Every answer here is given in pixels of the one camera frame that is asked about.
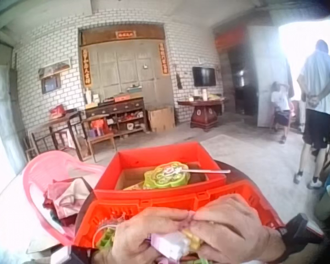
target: hand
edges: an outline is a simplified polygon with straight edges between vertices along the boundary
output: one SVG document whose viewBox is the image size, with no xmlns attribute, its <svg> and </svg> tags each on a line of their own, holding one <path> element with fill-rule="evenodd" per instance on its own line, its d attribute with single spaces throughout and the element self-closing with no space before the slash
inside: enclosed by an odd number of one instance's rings
<svg viewBox="0 0 330 264">
<path fill-rule="evenodd" d="M 285 245 L 278 231 L 263 227 L 258 213 L 240 195 L 223 196 L 199 209 L 190 231 L 202 239 L 198 254 L 219 263 L 274 261 Z"/>
<path fill-rule="evenodd" d="M 117 225 L 113 247 L 100 251 L 95 264 L 151 264 L 160 253 L 145 240 L 149 234 L 167 234 L 180 230 L 188 211 L 172 208 L 147 208 L 128 221 Z"/>
<path fill-rule="evenodd" d="M 308 104 L 313 107 L 316 108 L 320 103 L 320 99 L 318 96 L 311 96 L 308 100 Z"/>
</svg>

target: window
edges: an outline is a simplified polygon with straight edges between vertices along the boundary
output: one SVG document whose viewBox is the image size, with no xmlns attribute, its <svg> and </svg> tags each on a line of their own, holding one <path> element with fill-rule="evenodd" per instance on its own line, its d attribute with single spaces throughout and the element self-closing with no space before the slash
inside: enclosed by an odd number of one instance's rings
<svg viewBox="0 0 330 264">
<path fill-rule="evenodd" d="M 42 92 L 46 94 L 61 87 L 60 74 L 54 74 L 42 79 Z"/>
</svg>

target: concrete floor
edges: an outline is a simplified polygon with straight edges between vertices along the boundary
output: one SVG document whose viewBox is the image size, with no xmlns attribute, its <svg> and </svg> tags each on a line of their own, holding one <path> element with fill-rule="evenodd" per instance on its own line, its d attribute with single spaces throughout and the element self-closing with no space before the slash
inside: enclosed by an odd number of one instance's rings
<svg viewBox="0 0 330 264">
<path fill-rule="evenodd" d="M 306 188 L 311 179 L 312 164 L 299 185 L 293 183 L 303 145 L 301 135 L 291 131 L 285 145 L 280 145 L 279 133 L 248 124 L 250 119 L 229 115 L 220 120 L 220 126 L 209 132 L 190 129 L 189 123 L 161 134 L 135 134 L 118 140 L 120 150 L 150 147 L 183 141 L 199 141 L 210 155 L 247 174 L 260 188 L 267 200 L 278 212 L 283 222 L 299 212 L 314 221 L 313 207 L 318 192 Z M 107 166 L 114 155 L 110 145 L 99 144 L 97 163 Z M 27 203 L 21 176 L 16 177 L 0 196 L 0 263 L 22 263 L 29 260 L 25 254 L 32 238 L 47 235 L 41 228 Z M 294 260 L 290 263 L 308 263 Z"/>
</svg>

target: pink plastic chair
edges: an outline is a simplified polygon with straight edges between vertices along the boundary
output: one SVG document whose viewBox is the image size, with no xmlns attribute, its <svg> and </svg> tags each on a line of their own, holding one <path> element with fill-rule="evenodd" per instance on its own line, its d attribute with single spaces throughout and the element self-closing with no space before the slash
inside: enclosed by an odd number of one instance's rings
<svg viewBox="0 0 330 264">
<path fill-rule="evenodd" d="M 74 238 L 62 234 L 46 221 L 32 200 L 30 186 L 31 184 L 35 184 L 44 193 L 48 185 L 53 183 L 53 180 L 61 181 L 71 178 L 68 174 L 68 168 L 79 169 L 100 176 L 106 169 L 103 166 L 80 162 L 78 159 L 62 151 L 48 151 L 35 157 L 27 164 L 23 171 L 23 187 L 28 202 L 34 209 L 44 229 L 65 246 L 72 245 Z"/>
</svg>

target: man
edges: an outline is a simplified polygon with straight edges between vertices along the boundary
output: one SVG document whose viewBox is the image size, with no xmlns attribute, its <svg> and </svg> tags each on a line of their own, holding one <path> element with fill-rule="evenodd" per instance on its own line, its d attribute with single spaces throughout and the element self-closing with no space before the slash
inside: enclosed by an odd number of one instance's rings
<svg viewBox="0 0 330 264">
<path fill-rule="evenodd" d="M 113 247 L 94 256 L 94 264 L 153 264 L 161 256 L 145 240 L 149 234 L 181 230 L 188 211 L 147 208 L 117 225 Z M 238 194 L 226 195 L 199 209 L 189 223 L 202 239 L 197 253 L 216 263 L 271 262 L 286 251 L 280 233 L 261 224 L 257 211 Z"/>
<path fill-rule="evenodd" d="M 327 139 L 330 135 L 330 55 L 324 40 L 318 40 L 316 50 L 309 56 L 298 77 L 302 92 L 306 95 L 306 124 L 303 135 L 304 146 L 301 153 L 299 170 L 294 183 L 299 184 L 305 164 L 310 157 L 311 148 L 318 150 L 312 181 L 309 189 L 319 189 Z"/>
</svg>

